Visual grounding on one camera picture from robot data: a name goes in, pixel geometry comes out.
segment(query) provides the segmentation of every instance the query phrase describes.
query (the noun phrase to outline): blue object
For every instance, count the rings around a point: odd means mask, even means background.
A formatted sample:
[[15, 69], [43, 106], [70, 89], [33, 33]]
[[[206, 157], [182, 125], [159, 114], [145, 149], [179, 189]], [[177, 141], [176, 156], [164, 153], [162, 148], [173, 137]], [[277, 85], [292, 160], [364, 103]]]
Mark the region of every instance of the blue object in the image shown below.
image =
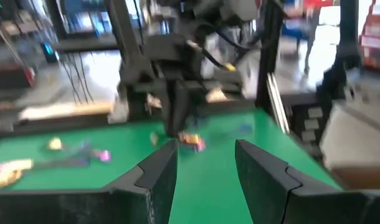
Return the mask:
[[[295, 0], [285, 0], [285, 6], [295, 7]], [[282, 35], [286, 37], [293, 37], [297, 40], [308, 40], [309, 34], [303, 32], [301, 27], [299, 28], [289, 28], [286, 26], [286, 21], [283, 23]]]
[[95, 36], [96, 36], [96, 38], [100, 37], [100, 32], [97, 29], [95, 29]]
[[40, 43], [40, 47], [47, 63], [56, 63], [58, 61], [57, 54], [49, 43]]
[[252, 125], [250, 124], [241, 124], [237, 130], [238, 133], [240, 134], [250, 134], [252, 133]]

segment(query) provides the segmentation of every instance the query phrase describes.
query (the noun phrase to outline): green tabletop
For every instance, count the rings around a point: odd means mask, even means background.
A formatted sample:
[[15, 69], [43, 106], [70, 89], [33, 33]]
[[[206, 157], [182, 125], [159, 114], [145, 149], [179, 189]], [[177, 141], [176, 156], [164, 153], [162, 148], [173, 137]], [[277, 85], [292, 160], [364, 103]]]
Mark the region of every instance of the green tabletop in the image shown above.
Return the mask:
[[[252, 125], [254, 131], [226, 138], [220, 134], [241, 124]], [[67, 147], [89, 139], [95, 147], [111, 151], [113, 159], [110, 164], [94, 161], [87, 168], [28, 172], [10, 189], [98, 189], [155, 150], [150, 143], [150, 133], [153, 131], [162, 133], [163, 125], [125, 124], [1, 139], [0, 162], [25, 158], [43, 161], [69, 154], [68, 150], [55, 152], [45, 149], [47, 141], [53, 137], [61, 138]], [[282, 134], [263, 111], [215, 116], [197, 133], [205, 139], [207, 149], [198, 154], [179, 150], [178, 179], [170, 223], [252, 223], [237, 177], [234, 157], [236, 139], [248, 140], [302, 172], [338, 187], [302, 148]]]

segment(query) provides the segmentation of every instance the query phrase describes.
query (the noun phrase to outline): wire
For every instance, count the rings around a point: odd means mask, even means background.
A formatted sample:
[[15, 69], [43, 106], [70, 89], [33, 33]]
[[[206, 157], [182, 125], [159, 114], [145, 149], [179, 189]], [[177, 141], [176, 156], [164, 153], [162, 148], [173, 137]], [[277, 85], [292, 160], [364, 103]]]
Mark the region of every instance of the wire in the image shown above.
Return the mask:
[[235, 58], [234, 62], [232, 63], [234, 66], [238, 65], [239, 62], [244, 58], [246, 57], [247, 55], [251, 54], [252, 52], [256, 51], [256, 50], [263, 50], [263, 49], [266, 49], [267, 47], [271, 46], [271, 44], [273, 43], [272, 40], [268, 40], [267, 43], [259, 48], [255, 48], [255, 49], [251, 49], [251, 50], [248, 50], [246, 52], [241, 52], [239, 53], [239, 55]]
[[92, 94], [91, 94], [90, 91], [89, 91], [88, 81], [86, 80], [86, 74], [85, 74], [85, 69], [84, 69], [84, 67], [83, 67], [83, 62], [82, 62], [82, 55], [81, 55], [81, 53], [79, 53], [79, 60], [80, 60], [80, 66], [81, 66], [81, 68], [82, 68], [82, 76], [83, 76], [83, 80], [84, 80], [84, 82], [85, 82], [85, 88], [86, 88], [86, 91], [87, 91], [87, 93], [88, 93], [88, 95], [89, 95], [89, 98], [90, 98], [91, 101], [94, 103], [95, 101], [94, 101], [94, 99], [93, 99], [93, 97], [92, 97]]
[[227, 67], [221, 63], [219, 63], [214, 56], [212, 56], [205, 48], [202, 48], [201, 53], [211, 62], [213, 63], [216, 67], [220, 69], [227, 70]]
[[140, 35], [140, 39], [141, 39], [141, 44], [144, 45], [145, 44], [145, 40], [143, 38], [143, 28], [141, 26], [140, 13], [139, 13], [139, 9], [138, 9], [138, 3], [137, 3], [137, 0], [133, 0], [133, 2], [135, 4], [136, 15], [138, 17], [137, 21], [138, 21], [138, 25], [139, 25], [139, 35]]
[[197, 50], [198, 52], [201, 52], [211, 63], [213, 63], [218, 68], [227, 70], [227, 67], [216, 60], [214, 56], [212, 56], [204, 47], [200, 47], [197, 43], [193, 42], [192, 40], [186, 41], [187, 45], [193, 48], [194, 50]]
[[75, 98], [75, 94], [76, 94], [76, 96], [78, 97], [78, 101], [79, 101], [79, 103], [82, 104], [82, 102], [81, 102], [81, 100], [80, 100], [80, 97], [79, 97], [79, 94], [78, 94], [78, 91], [77, 91], [77, 89], [76, 89], [76, 87], [75, 87], [75, 85], [74, 85], [74, 81], [73, 81], [72, 76], [71, 76], [71, 67], [69, 67], [70, 71], [68, 71], [68, 69], [67, 69], [67, 67], [66, 67], [66, 64], [65, 64], [65, 62], [64, 62], [63, 60], [61, 61], [61, 64], [63, 65], [64, 70], [65, 70], [65, 72], [67, 73], [68, 79], [70, 80], [70, 83], [71, 83], [71, 86], [72, 86], [72, 96], [73, 96], [73, 98], [74, 98], [74, 102], [75, 102], [75, 104], [78, 104], [78, 103], [77, 103], [77, 99]]
[[241, 52], [246, 52], [246, 51], [249, 51], [249, 50], [257, 50], [257, 49], [259, 49], [258, 47], [247, 47], [247, 46], [243, 46], [243, 45], [240, 45], [240, 44], [234, 42], [230, 37], [228, 37], [225, 33], [223, 33], [223, 31], [221, 31], [219, 29], [216, 29], [212, 24], [209, 24], [207, 22], [203, 22], [201, 25], [213, 28], [214, 31], [220, 37], [222, 37], [222, 39], [224, 39], [228, 44], [230, 44], [231, 46], [235, 47], [237, 50], [240, 50]]
[[80, 77], [80, 74], [79, 74], [79, 70], [78, 70], [78, 66], [77, 66], [77, 62], [75, 61], [75, 56], [72, 55], [72, 58], [74, 60], [74, 68], [75, 68], [75, 71], [77, 72], [77, 76], [78, 76], [78, 80], [80, 82], [80, 85], [82, 87], [82, 90], [83, 90], [83, 95], [85, 96], [85, 100], [86, 100], [86, 103], [89, 103], [89, 100], [88, 100], [88, 96], [86, 95], [86, 92], [85, 92], [85, 87], [83, 86], [83, 83], [82, 83], [82, 79]]

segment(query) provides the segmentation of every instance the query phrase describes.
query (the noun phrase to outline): yellow object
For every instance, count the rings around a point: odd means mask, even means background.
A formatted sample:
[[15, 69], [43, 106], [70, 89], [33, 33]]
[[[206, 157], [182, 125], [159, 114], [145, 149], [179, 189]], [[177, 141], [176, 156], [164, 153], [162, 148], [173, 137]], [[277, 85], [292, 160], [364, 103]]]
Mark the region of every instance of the yellow object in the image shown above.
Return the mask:
[[16, 183], [22, 177], [22, 170], [4, 170], [0, 172], [0, 188]]
[[47, 148], [51, 150], [62, 150], [63, 149], [63, 144], [61, 142], [60, 138], [53, 138], [52, 140], [49, 141]]
[[225, 64], [225, 66], [231, 72], [235, 72], [236, 71], [235, 67], [231, 63], [227, 63], [227, 64]]
[[180, 141], [182, 141], [186, 144], [192, 144], [192, 145], [196, 145], [196, 144], [199, 144], [201, 142], [200, 135], [198, 135], [198, 134], [182, 133], [179, 135], [179, 139], [180, 139]]

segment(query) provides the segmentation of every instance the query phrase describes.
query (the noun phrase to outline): small toy object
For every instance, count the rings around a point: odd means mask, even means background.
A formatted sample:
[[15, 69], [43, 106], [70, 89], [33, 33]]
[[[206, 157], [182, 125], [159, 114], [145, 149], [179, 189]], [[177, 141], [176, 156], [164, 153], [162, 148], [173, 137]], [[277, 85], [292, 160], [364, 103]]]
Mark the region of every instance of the small toy object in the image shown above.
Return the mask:
[[60, 138], [52, 138], [47, 144], [47, 148], [50, 150], [62, 150], [63, 144]]
[[0, 172], [0, 188], [16, 183], [22, 177], [22, 170], [4, 170]]
[[102, 162], [111, 162], [111, 153], [108, 150], [93, 151], [93, 156], [98, 158]]
[[200, 137], [199, 134], [180, 133], [179, 140], [182, 143], [194, 146], [197, 152], [201, 152], [206, 148], [205, 141]]
[[159, 137], [156, 133], [153, 132], [150, 134], [150, 141], [154, 147], [158, 145], [158, 140], [159, 140]]
[[16, 159], [0, 163], [0, 172], [7, 170], [29, 170], [34, 166], [32, 159]]

